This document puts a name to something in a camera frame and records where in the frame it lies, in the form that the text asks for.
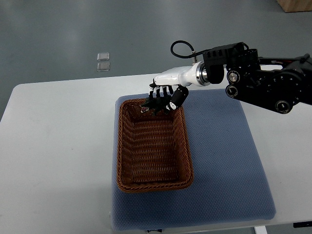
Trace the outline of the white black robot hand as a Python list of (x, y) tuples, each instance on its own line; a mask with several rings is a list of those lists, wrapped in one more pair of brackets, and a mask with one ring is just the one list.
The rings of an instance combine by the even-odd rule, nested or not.
[(204, 87), (210, 84), (204, 62), (196, 62), (192, 66), (169, 69), (153, 78), (149, 85), (149, 99), (170, 96), (166, 108), (175, 110), (186, 100), (190, 85)]

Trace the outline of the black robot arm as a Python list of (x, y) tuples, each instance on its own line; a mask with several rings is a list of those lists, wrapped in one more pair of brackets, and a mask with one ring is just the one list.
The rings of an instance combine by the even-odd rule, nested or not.
[(201, 52), (206, 81), (228, 80), (227, 96), (287, 114), (298, 103), (312, 103), (312, 58), (263, 58), (257, 49), (238, 42)]

